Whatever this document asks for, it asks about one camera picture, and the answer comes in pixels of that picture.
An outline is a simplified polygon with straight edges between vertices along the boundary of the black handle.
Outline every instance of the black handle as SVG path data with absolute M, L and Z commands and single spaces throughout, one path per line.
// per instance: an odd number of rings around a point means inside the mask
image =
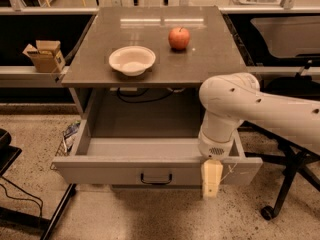
M 148 185 L 168 185 L 172 182 L 172 174 L 171 173 L 169 174 L 169 179 L 166 181 L 156 181 L 155 182 L 155 181 L 146 181 L 144 179 L 144 174 L 141 173 L 140 180 L 143 184 L 148 184 Z

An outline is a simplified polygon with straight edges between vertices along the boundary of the bowl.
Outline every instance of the bowl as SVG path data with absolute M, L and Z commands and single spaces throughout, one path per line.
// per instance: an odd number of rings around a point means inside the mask
M 109 57 L 110 66 L 127 76 L 138 76 L 156 60 L 153 51 L 142 46 L 127 46 L 114 51 Z

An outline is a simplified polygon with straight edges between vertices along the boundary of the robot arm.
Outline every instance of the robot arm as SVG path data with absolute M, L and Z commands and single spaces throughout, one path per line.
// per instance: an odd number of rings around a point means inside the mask
M 211 77 L 200 88 L 206 113 L 199 150 L 209 159 L 202 167 L 202 176 L 204 187 L 211 184 L 212 192 L 221 179 L 219 162 L 229 156 L 234 132 L 243 120 L 320 153 L 320 102 L 270 95 L 259 89 L 257 79 L 249 73 Z

